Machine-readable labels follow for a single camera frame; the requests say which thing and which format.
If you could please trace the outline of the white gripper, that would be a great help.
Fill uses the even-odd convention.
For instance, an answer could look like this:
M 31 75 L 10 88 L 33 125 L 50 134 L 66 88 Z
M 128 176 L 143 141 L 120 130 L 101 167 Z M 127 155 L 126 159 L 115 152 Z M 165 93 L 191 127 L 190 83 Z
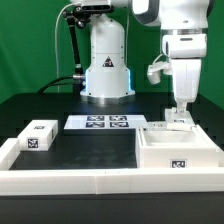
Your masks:
M 184 114 L 187 103 L 197 97 L 202 58 L 207 53 L 207 35 L 164 35 L 162 51 L 171 64 L 177 113 Z

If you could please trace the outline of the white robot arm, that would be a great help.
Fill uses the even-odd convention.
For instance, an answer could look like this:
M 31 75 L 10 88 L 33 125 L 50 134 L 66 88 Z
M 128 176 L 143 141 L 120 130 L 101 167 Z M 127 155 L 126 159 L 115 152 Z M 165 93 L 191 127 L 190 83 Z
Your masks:
M 151 83 L 160 74 L 172 77 L 177 111 L 182 113 L 196 99 L 202 58 L 207 53 L 207 18 L 215 0 L 70 0 L 75 6 L 75 23 L 91 25 L 91 65 L 82 96 L 105 102 L 134 94 L 124 64 L 124 29 L 108 14 L 130 6 L 136 20 L 161 30 L 164 62 L 155 60 L 148 67 Z

